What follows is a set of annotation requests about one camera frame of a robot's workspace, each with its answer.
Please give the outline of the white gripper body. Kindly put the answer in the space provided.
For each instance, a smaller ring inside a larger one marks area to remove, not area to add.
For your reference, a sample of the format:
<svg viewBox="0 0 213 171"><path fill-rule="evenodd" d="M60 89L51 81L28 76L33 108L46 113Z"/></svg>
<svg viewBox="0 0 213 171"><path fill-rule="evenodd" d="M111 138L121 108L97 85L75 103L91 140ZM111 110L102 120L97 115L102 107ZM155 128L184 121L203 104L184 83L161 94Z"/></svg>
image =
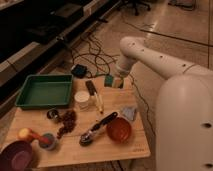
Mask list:
<svg viewBox="0 0 213 171"><path fill-rule="evenodd" d="M134 60L125 56L118 58L115 64L115 75L120 78L127 77L134 65Z"/></svg>

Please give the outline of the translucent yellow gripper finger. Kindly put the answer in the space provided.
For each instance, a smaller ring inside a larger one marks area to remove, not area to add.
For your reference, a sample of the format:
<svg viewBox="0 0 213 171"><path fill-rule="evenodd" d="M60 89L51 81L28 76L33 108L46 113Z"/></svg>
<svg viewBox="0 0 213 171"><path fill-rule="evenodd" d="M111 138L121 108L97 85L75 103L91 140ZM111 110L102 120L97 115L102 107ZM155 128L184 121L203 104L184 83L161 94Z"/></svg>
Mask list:
<svg viewBox="0 0 213 171"><path fill-rule="evenodd" d="M115 88L122 88L124 85L124 79L120 77L116 77L114 79L114 87Z"/></svg>

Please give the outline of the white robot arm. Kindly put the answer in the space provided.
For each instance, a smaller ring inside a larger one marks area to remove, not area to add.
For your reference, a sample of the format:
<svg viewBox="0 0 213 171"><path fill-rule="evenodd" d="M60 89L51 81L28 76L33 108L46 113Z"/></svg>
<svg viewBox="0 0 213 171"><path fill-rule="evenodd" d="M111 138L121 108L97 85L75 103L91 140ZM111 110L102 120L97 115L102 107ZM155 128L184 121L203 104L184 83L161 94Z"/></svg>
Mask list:
<svg viewBox="0 0 213 171"><path fill-rule="evenodd" d="M165 79L156 101L156 171L213 171L213 71L138 37L122 38L120 52L118 77L141 62Z"/></svg>

